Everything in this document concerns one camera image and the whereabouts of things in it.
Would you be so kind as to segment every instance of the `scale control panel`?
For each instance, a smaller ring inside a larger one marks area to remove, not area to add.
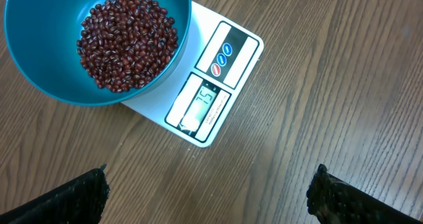
[[[259,40],[244,28],[221,21],[165,116],[165,123],[194,139],[191,142],[197,146],[210,145],[210,135],[215,129],[213,140],[262,52]]]

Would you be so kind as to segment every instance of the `kitchen scale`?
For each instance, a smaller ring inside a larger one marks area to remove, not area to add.
[[[190,28],[183,46],[183,54],[173,62],[178,65],[154,87],[154,93],[122,103],[194,145],[208,147],[264,44],[252,32],[192,2]]]

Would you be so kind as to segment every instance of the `blue button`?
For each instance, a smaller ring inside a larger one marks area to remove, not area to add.
[[[232,55],[232,46],[229,45],[229,43],[224,43],[222,46],[223,53],[225,56],[231,56]]]
[[[226,57],[222,53],[219,53],[217,55],[217,63],[220,66],[225,66],[226,65]]]

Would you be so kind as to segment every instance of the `pile of beans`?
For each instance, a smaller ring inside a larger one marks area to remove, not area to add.
[[[178,48],[174,19],[154,0],[106,0],[90,9],[77,41],[81,65],[99,89],[140,89],[169,64]]]

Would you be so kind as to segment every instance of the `white panel strip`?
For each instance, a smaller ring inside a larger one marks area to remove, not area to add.
[[[191,74],[190,78],[185,84],[185,87],[174,101],[172,109],[169,112],[169,115],[166,117],[166,122],[174,127],[178,126],[202,82],[202,78]]]
[[[239,78],[241,78],[245,67],[248,65],[248,62],[257,48],[257,45],[258,42],[256,40],[251,37],[247,38],[223,83],[235,88],[235,85],[237,85]]]
[[[229,33],[231,26],[226,23],[221,23],[217,28],[213,38],[210,40],[206,50],[204,51],[201,59],[197,64],[197,68],[204,73],[209,69],[210,65],[214,57],[216,56],[217,52],[220,49],[223,41],[226,38],[226,35]]]
[[[209,112],[207,113],[206,118],[200,126],[196,134],[196,138],[200,141],[205,141],[210,131],[212,130],[214,124],[216,123],[217,118],[225,107],[225,104],[229,98],[229,93],[220,90],[220,93],[217,95],[213,105],[211,106]]]

